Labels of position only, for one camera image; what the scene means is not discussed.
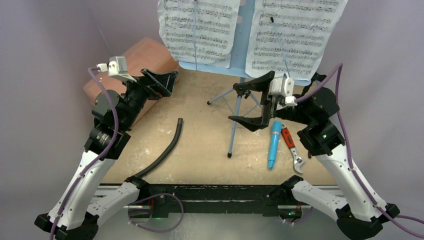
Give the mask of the sheet music page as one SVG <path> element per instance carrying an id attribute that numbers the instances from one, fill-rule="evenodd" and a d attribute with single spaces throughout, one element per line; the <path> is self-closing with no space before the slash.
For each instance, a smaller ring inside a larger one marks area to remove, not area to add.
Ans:
<path id="1" fill-rule="evenodd" d="M 239 0 L 160 0 L 159 36 L 177 62 L 228 68 Z"/>
<path id="2" fill-rule="evenodd" d="M 252 78 L 274 71 L 310 81 L 346 0 L 256 0 L 245 72 Z"/>

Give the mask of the sheet music top page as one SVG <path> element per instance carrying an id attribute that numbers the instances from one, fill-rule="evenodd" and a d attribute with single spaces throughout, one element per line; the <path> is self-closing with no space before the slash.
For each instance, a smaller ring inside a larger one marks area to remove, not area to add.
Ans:
<path id="1" fill-rule="evenodd" d="M 252 78 L 274 71 L 310 81 L 346 0 L 256 0 L 245 72 Z"/>

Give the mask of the blue music stand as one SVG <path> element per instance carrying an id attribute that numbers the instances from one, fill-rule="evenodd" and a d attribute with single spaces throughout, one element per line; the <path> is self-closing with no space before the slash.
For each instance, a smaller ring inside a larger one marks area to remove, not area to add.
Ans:
<path id="1" fill-rule="evenodd" d="M 244 83 L 246 81 L 246 78 L 250 79 L 251 77 L 245 72 L 245 65 L 246 65 L 247 51 L 248 51 L 254 10 L 255 10 L 255 0 L 242 0 L 240 2 L 238 15 L 242 18 L 242 21 L 241 23 L 238 23 L 235 28 L 234 42 L 233 42 L 233 47 L 231 50 L 229 68 L 206 65 L 206 64 L 195 64 L 195 63 L 182 62 L 182 61 L 179 62 L 180 67 L 186 70 L 196 70 L 200 72 L 240 77 L 239 83 Z M 207 104 L 211 105 L 212 103 L 216 102 L 219 99 L 224 99 L 226 103 L 228 103 L 225 96 L 230 94 L 231 92 L 236 92 L 236 90 L 234 90 L 231 87 L 230 89 L 221 93 L 220 95 L 208 100 Z M 252 110 L 255 109 L 255 107 L 262 108 L 260 106 L 260 101 L 255 97 L 253 93 L 251 93 L 249 96 L 255 101 L 256 105 L 247 113 L 250 113 Z M 241 102 L 242 102 L 242 96 L 237 93 L 235 108 L 232 111 L 231 115 L 236 115 L 236 116 L 239 115 Z M 236 128 L 237 128 L 237 123 L 233 121 L 232 129 L 231 129 L 232 131 L 231 138 L 229 141 L 229 148 L 227 152 L 227 157 L 229 159 L 233 156 L 233 145 L 235 140 Z"/>

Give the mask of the black microphone desk stand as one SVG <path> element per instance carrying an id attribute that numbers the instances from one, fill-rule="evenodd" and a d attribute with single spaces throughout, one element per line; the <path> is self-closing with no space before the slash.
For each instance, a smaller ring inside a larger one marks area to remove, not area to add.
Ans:
<path id="1" fill-rule="evenodd" d="M 325 74 L 319 74 L 318 72 L 315 72 L 315 74 L 312 76 L 312 78 L 310 80 L 309 85 L 306 85 L 306 86 L 303 87 L 300 96 L 303 97 L 304 95 L 306 95 L 307 92 L 312 87 L 312 85 L 313 85 L 314 82 L 321 83 L 326 77 L 327 77 L 327 75 L 325 75 Z"/>

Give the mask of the sheet music bottom page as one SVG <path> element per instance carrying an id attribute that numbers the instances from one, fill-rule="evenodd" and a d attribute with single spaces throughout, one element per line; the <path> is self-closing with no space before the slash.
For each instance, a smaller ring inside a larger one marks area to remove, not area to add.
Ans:
<path id="1" fill-rule="evenodd" d="M 160 0 L 159 36 L 177 62 L 228 68 L 239 0 Z"/>

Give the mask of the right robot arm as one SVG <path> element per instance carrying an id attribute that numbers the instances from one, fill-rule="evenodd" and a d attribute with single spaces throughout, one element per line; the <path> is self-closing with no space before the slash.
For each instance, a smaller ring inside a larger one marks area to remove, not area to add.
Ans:
<path id="1" fill-rule="evenodd" d="M 366 240 L 375 237 L 400 210 L 374 191 L 354 162 L 346 131 L 330 119 L 339 115 L 340 107 L 336 94 L 325 87 L 326 82 L 324 78 L 304 95 L 288 95 L 290 79 L 275 77 L 274 71 L 235 83 L 236 91 L 261 93 L 263 109 L 259 117 L 233 115 L 231 120 L 252 132 L 266 128 L 271 118 L 304 124 L 305 128 L 297 133 L 300 142 L 335 179 L 343 196 L 316 188 L 298 175 L 286 180 L 274 194 L 288 204 L 305 203 L 326 214 L 349 239 Z"/>

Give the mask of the blue toy microphone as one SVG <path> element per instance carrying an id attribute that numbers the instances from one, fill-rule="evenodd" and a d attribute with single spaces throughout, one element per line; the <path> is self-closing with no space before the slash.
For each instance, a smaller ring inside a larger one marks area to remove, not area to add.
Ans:
<path id="1" fill-rule="evenodd" d="M 270 144 L 268 150 L 267 167 L 272 170 L 277 159 L 279 138 L 282 130 L 282 123 L 278 120 L 274 121 L 271 126 Z"/>

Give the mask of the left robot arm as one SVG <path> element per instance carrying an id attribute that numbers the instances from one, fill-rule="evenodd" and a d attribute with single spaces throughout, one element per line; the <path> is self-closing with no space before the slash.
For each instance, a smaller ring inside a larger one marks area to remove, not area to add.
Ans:
<path id="1" fill-rule="evenodd" d="M 169 97 L 178 75 L 177 71 L 156 73 L 144 68 L 140 76 L 119 75 L 126 87 L 123 94 L 100 87 L 92 109 L 94 127 L 78 168 L 57 204 L 34 222 L 51 240 L 91 240 L 99 227 L 124 206 L 142 205 L 150 199 L 148 183 L 142 173 L 137 173 L 92 203 L 104 176 L 127 145 L 129 131 L 145 103 Z"/>

